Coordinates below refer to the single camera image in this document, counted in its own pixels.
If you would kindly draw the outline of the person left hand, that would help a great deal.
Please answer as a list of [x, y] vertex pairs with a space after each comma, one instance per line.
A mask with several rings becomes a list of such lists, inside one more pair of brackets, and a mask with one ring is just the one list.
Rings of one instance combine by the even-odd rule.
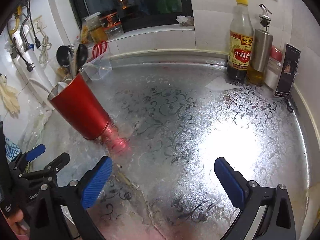
[[12, 213], [9, 218], [7, 218], [4, 213], [2, 213], [2, 215], [14, 232], [17, 239], [29, 240], [28, 230], [20, 225], [20, 222], [24, 219], [24, 215], [21, 209], [17, 209], [16, 212]]

